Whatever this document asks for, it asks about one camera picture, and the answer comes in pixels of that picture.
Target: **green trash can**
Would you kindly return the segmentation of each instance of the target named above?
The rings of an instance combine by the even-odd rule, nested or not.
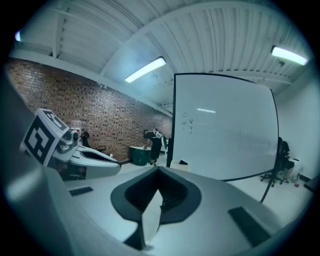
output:
[[[147,163],[150,163],[150,153],[150,149],[144,149],[142,146],[129,147],[130,160],[137,166],[145,166]]]

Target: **floor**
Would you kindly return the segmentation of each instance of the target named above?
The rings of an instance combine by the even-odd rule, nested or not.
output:
[[[167,159],[164,155],[159,157],[157,165],[167,165]],[[135,165],[134,163],[127,163],[122,166],[119,174],[132,172],[141,168],[144,167]],[[230,181],[229,183],[259,202],[268,185],[268,180],[260,180],[261,178],[256,176]],[[281,185],[276,183],[274,187],[270,187],[263,202],[265,206],[275,213],[283,227],[301,214],[313,196],[313,193],[304,187],[302,180],[299,180],[297,183],[299,187],[295,187],[293,183]]]

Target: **ceiling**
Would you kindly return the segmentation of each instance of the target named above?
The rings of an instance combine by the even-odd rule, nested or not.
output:
[[[268,1],[59,0],[20,31],[10,56],[64,69],[172,113],[174,73],[216,73],[285,90],[305,66],[271,55],[273,45],[311,59],[295,26]],[[166,65],[125,78],[163,56]]]

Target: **whiteboard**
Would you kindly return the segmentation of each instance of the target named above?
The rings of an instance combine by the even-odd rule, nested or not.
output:
[[[272,170],[278,118],[270,88],[222,75],[175,74],[172,160],[218,180]]]

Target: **fluorescent light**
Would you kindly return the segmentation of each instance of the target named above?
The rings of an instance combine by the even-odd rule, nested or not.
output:
[[[20,42],[20,31],[18,31],[17,33],[15,33],[15,40]]]
[[[203,109],[203,108],[197,108],[196,110],[204,111],[204,112],[209,112],[209,113],[216,113],[216,111],[208,110],[208,109]]]
[[[296,53],[293,53],[289,50],[285,50],[280,47],[277,47],[277,46],[273,47],[271,53],[273,56],[284,58],[284,59],[299,63],[301,65],[306,65],[308,62],[308,60],[306,58],[304,58]]]
[[[131,83],[132,81],[138,79],[139,77],[142,77],[144,74],[146,74],[152,70],[155,70],[165,64],[166,64],[166,61],[164,60],[164,58],[159,57],[159,58],[155,59],[154,61],[152,61],[151,63],[149,63],[148,65],[144,66],[143,68],[140,68],[137,72],[133,73],[125,80],[128,83]]]

